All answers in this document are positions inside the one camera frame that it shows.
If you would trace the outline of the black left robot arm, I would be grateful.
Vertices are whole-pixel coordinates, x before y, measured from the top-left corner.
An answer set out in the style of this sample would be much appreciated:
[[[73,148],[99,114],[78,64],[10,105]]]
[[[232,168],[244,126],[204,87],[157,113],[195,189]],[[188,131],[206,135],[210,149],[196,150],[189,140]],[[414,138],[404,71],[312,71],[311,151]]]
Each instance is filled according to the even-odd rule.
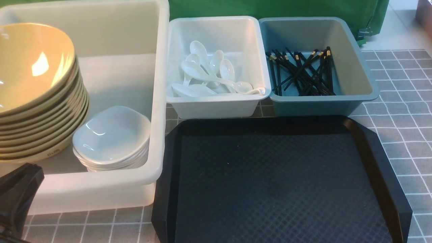
[[[0,241],[25,243],[24,226],[31,204],[44,180],[42,167],[25,163],[0,179]]]

